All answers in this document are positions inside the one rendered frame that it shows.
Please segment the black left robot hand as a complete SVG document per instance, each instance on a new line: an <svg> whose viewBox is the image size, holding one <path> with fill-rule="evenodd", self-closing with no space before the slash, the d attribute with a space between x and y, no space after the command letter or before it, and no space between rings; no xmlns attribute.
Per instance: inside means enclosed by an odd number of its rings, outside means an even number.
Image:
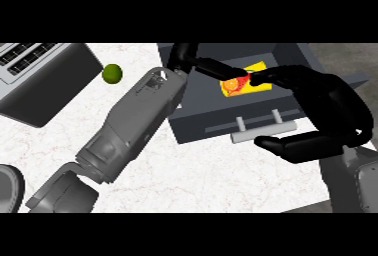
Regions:
<svg viewBox="0 0 378 256"><path fill-rule="evenodd" d="M186 74L192 70L209 76L211 78L227 81L248 75L246 71L234 68L211 58L196 56L198 43L174 43L167 68L172 71L180 70Z"/></svg>

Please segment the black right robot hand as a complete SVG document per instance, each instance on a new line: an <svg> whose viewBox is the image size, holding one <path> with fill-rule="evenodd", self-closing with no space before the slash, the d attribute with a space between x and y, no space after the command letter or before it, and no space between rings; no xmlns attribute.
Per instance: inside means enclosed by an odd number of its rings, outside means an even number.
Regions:
<svg viewBox="0 0 378 256"><path fill-rule="evenodd" d="M258 136L254 144L296 164L338 156L342 147L363 145L372 139L373 117L350 85L333 74L301 65L268 68L249 75L249 85L273 83L292 96L316 131L283 138Z"/></svg>

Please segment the yellow cup with orange print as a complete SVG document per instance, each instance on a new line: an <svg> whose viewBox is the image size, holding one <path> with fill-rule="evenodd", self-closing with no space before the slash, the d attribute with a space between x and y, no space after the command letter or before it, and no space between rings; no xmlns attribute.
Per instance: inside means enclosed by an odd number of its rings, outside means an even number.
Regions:
<svg viewBox="0 0 378 256"><path fill-rule="evenodd" d="M246 71L245 76L236 77L227 81L218 81L223 95L226 97L234 97L239 95L270 91L273 88L270 83L263 83L258 86L249 85L251 74L265 69L265 63L260 61L243 68L243 70Z"/></svg>

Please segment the dark grey open drawer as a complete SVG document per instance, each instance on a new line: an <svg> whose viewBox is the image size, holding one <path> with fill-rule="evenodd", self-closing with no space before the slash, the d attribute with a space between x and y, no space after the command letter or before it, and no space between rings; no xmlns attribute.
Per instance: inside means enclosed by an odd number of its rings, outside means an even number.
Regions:
<svg viewBox="0 0 378 256"><path fill-rule="evenodd" d="M302 65L325 72L305 43L201 43L198 56L212 58L237 68L263 61L267 67ZM271 112L273 109L279 110L285 121L305 116L289 90L273 86L270 91L227 98L221 93L218 80L192 71L181 107L169 116L187 117L223 112L252 117Z"/></svg>

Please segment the dark grey drawer front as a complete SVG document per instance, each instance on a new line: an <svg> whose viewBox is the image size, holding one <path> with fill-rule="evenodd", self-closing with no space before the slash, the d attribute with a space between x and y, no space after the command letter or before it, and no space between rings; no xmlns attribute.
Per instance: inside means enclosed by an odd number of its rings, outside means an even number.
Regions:
<svg viewBox="0 0 378 256"><path fill-rule="evenodd" d="M271 112L252 117L242 114L226 114L223 112L203 113L187 117L168 117L175 141L184 144L211 137L223 136L239 131L236 118L243 119L248 129L254 129L274 123Z"/></svg>

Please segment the green lime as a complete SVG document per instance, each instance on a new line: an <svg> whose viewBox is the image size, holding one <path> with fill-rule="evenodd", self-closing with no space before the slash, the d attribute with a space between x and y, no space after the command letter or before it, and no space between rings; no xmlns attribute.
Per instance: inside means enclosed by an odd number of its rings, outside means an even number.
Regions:
<svg viewBox="0 0 378 256"><path fill-rule="evenodd" d="M116 84L122 79L122 70L116 64L107 64L102 71L102 78L107 84Z"/></svg>

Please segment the grey toaster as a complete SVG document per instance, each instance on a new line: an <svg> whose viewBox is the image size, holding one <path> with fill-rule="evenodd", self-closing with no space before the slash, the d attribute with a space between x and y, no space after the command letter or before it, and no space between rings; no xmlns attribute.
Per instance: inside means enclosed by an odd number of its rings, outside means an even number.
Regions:
<svg viewBox="0 0 378 256"><path fill-rule="evenodd" d="M0 115L43 127L102 69L84 43L0 43Z"/></svg>

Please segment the grey round object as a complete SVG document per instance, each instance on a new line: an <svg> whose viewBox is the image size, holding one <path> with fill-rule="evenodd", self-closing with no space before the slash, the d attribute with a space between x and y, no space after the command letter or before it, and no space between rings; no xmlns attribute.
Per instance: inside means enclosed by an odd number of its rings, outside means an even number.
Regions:
<svg viewBox="0 0 378 256"><path fill-rule="evenodd" d="M0 213L16 213L25 194L25 180L19 169L0 164Z"/></svg>

